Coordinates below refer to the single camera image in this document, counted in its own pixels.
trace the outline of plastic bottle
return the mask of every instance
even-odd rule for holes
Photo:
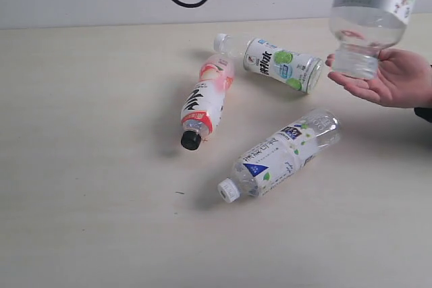
[[[207,59],[200,70],[199,83],[190,93],[181,112],[181,144],[196,150],[203,138],[212,134],[221,120],[225,93],[234,80],[234,62],[220,54]]]
[[[241,59],[247,71],[272,77],[308,94],[317,84],[323,67],[318,57],[286,51],[245,34],[218,34],[214,48],[230,58]]]
[[[414,1],[334,0],[329,25],[341,44],[333,70],[355,78],[374,78],[380,50],[401,40]]]
[[[325,109],[314,109],[244,153],[217,189],[226,202],[264,196],[340,139],[340,124]]]

